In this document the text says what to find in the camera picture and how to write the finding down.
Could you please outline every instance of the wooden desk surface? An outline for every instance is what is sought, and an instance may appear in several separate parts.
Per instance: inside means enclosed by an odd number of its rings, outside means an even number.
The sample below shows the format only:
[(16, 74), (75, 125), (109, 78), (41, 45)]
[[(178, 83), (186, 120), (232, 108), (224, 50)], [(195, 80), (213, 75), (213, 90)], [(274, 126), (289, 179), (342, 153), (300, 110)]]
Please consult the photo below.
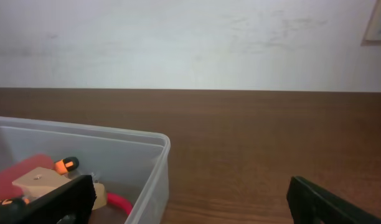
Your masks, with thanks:
[(0, 89), (0, 116), (168, 135), (162, 223), (292, 223), (292, 175), (381, 217), (381, 93)]

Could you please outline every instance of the pink cable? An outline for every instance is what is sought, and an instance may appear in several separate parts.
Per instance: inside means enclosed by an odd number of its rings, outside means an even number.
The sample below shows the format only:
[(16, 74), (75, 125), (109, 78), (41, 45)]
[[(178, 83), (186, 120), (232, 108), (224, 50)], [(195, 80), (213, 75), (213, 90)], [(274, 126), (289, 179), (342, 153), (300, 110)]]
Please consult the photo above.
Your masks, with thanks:
[(124, 210), (129, 215), (133, 209), (133, 205), (122, 196), (108, 193), (108, 203)]

